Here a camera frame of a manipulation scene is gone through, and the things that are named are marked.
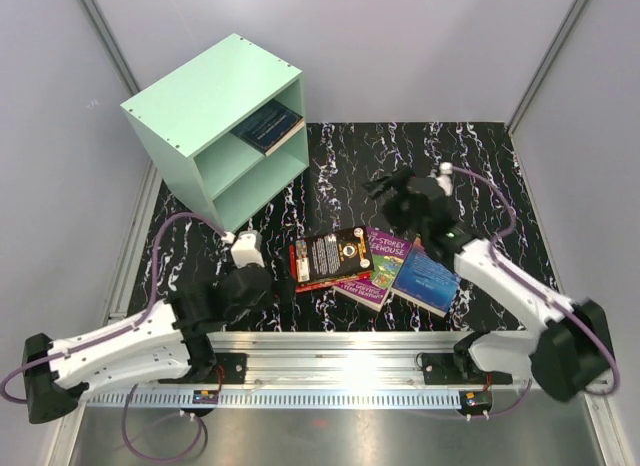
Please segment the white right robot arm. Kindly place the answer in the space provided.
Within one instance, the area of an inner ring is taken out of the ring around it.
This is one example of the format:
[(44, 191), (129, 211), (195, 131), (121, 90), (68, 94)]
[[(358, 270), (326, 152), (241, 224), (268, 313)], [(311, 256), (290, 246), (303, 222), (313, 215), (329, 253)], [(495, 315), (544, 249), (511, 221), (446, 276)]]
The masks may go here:
[(452, 175), (443, 163), (436, 177), (419, 177), (404, 166), (364, 183), (372, 199), (392, 195), (383, 215), (398, 233), (420, 238), (425, 253), (450, 272), (489, 295), (525, 326), (511, 337), (504, 332), (470, 334), (459, 341), (453, 371), (465, 383), (501, 372), (535, 381), (556, 401), (580, 393), (607, 397), (621, 385), (606, 313), (592, 299), (577, 302), (517, 267), (497, 249), (508, 227), (484, 238), (454, 209)]

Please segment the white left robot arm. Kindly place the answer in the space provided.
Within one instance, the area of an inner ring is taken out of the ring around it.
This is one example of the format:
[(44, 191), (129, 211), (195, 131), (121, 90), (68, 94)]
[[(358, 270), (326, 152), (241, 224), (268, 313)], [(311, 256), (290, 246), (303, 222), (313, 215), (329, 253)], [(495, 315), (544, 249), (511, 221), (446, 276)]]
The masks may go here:
[(23, 349), (28, 420), (57, 420), (104, 392), (138, 383), (206, 382), (218, 369), (210, 334), (294, 295), (291, 274), (250, 264), (81, 336), (33, 335)]

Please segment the dark blue paperback book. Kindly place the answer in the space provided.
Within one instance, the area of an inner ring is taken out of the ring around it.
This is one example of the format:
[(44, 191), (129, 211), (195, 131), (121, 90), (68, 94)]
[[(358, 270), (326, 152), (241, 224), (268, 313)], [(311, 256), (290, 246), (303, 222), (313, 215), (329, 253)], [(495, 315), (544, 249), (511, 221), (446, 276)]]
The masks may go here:
[(276, 100), (270, 100), (260, 109), (236, 125), (231, 133), (265, 156), (272, 154), (289, 133), (303, 126), (303, 117)]

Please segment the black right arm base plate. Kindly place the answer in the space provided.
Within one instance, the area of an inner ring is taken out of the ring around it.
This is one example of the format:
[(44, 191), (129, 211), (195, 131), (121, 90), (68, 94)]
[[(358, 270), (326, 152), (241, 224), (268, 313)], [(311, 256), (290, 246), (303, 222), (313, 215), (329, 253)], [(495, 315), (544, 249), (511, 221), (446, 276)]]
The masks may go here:
[(426, 385), (510, 385), (513, 377), (502, 372), (483, 372), (468, 356), (448, 353), (418, 353), (416, 365)]

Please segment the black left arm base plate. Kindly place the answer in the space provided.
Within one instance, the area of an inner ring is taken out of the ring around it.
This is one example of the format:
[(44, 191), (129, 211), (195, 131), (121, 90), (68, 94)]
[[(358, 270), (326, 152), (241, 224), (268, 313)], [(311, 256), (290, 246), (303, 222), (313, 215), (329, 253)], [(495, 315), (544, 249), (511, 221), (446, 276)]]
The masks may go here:
[(237, 352), (216, 352), (213, 360), (198, 366), (192, 384), (243, 385), (247, 372), (248, 355)]

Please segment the black paperback book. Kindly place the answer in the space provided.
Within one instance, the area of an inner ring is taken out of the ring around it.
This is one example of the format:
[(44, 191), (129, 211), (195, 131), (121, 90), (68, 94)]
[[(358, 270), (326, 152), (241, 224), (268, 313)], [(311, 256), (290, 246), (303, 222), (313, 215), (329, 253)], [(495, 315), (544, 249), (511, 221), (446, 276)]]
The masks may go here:
[(302, 284), (374, 270), (364, 226), (295, 240), (297, 272)]

